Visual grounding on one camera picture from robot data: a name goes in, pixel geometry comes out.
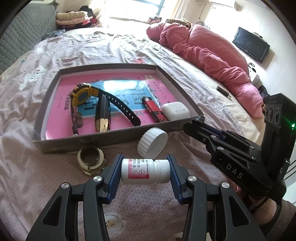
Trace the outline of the person's right hand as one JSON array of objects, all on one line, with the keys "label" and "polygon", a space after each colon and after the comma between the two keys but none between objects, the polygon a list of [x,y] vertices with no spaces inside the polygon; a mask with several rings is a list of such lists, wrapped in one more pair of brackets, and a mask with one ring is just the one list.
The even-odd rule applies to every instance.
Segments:
[{"label": "person's right hand", "polygon": [[270,198],[266,199],[265,197],[260,200],[251,198],[234,182],[232,183],[232,187],[259,225],[265,225],[270,222],[275,217],[278,206],[280,207],[280,211],[284,214],[290,214],[290,205],[286,201],[284,201],[283,204],[285,204],[287,208],[282,209],[281,204],[277,204]]}]

